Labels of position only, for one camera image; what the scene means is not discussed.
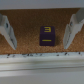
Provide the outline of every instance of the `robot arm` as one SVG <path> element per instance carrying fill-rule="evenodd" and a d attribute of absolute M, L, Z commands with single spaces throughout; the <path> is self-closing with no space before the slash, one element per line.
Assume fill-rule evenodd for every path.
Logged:
<path fill-rule="evenodd" d="M 67 49 L 73 41 L 75 35 L 81 31 L 84 24 L 84 8 L 81 8 L 76 14 L 73 14 L 70 19 L 70 23 L 67 24 L 63 45 L 64 49 Z"/>
<path fill-rule="evenodd" d="M 11 27 L 7 16 L 0 14 L 0 34 L 2 34 L 9 45 L 15 50 L 17 48 L 17 40 L 14 35 L 13 28 Z"/>

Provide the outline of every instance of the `yellow number 3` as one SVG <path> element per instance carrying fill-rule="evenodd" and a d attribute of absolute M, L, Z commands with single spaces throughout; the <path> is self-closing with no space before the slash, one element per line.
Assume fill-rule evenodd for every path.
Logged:
<path fill-rule="evenodd" d="M 51 32 L 51 27 L 44 27 L 45 28 L 45 31 L 44 32 Z"/>

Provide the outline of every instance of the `dark block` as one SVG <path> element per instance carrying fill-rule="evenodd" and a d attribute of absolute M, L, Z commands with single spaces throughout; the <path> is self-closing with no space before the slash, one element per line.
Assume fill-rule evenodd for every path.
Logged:
<path fill-rule="evenodd" d="M 53 26 L 41 26 L 40 46 L 55 45 L 55 28 Z"/>

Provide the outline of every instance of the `brown surface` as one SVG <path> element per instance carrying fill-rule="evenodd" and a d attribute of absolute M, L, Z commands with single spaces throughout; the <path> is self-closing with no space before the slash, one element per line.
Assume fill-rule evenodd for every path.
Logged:
<path fill-rule="evenodd" d="M 8 16 L 18 42 L 17 49 L 13 50 L 0 35 L 0 54 L 84 51 L 84 28 L 76 35 L 67 50 L 63 47 L 66 24 L 77 11 L 78 9 L 0 10 L 1 14 Z M 54 47 L 39 46 L 41 26 L 55 27 Z"/>

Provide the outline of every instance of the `brown textured surface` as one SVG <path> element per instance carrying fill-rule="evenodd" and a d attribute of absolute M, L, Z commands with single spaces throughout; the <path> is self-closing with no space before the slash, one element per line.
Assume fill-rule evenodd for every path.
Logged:
<path fill-rule="evenodd" d="M 17 49 L 13 50 L 0 35 L 0 54 L 84 51 L 84 27 L 67 50 L 63 47 L 66 24 L 77 11 L 78 9 L 0 10 L 1 14 L 8 16 L 18 42 Z M 40 26 L 55 27 L 54 47 L 39 46 Z"/>

